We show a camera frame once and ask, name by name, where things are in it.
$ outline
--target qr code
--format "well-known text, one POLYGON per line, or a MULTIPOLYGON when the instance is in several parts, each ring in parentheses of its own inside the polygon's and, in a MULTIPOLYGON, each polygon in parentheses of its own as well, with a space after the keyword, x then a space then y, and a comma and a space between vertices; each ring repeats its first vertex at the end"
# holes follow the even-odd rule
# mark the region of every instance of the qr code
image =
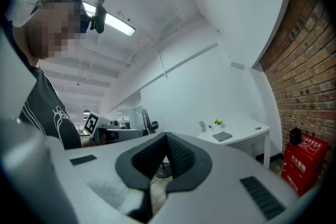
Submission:
POLYGON ((88 120, 86 121, 85 130, 87 130, 92 135, 97 125, 97 122, 98 117, 93 114, 90 114, 88 120))

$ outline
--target red cabinet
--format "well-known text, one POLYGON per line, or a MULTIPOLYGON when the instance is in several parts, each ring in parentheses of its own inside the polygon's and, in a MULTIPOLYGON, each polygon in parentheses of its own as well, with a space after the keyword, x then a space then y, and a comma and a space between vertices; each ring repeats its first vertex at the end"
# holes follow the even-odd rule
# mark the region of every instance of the red cabinet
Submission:
POLYGON ((284 153, 281 177, 299 195, 312 188, 321 172, 328 144, 315 137, 302 134, 301 143, 290 142, 284 153))

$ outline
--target shirt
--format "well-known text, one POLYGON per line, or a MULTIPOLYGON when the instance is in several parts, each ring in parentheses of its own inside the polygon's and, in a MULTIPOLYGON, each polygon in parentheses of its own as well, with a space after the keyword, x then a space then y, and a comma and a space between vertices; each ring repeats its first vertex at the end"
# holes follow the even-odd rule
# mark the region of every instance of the shirt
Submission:
POLYGON ((58 98, 53 85, 39 67, 32 67, 29 64, 27 57, 16 44, 12 21, 4 20, 3 28, 9 43, 36 78, 36 84, 30 92, 19 118, 38 128, 44 135, 60 139, 66 150, 81 147, 78 131, 58 98))

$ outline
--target gray notebook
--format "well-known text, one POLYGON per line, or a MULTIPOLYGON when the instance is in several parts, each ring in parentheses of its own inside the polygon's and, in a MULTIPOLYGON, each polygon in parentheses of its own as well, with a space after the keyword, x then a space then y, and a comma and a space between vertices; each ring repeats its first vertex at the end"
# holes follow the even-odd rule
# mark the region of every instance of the gray notebook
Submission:
POLYGON ((224 141, 232 137, 231 134, 225 133, 225 132, 220 132, 219 134, 214 134, 214 138, 216 138, 218 141, 224 141))

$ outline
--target table leg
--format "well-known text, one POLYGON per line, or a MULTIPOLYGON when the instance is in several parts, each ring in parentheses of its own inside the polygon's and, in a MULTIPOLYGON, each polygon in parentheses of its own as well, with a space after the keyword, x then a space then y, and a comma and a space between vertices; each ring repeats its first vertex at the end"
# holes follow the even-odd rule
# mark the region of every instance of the table leg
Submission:
POLYGON ((271 140, 269 138, 269 132, 265 135, 265 145, 264 145, 264 166, 269 168, 269 159, 271 154, 271 140))

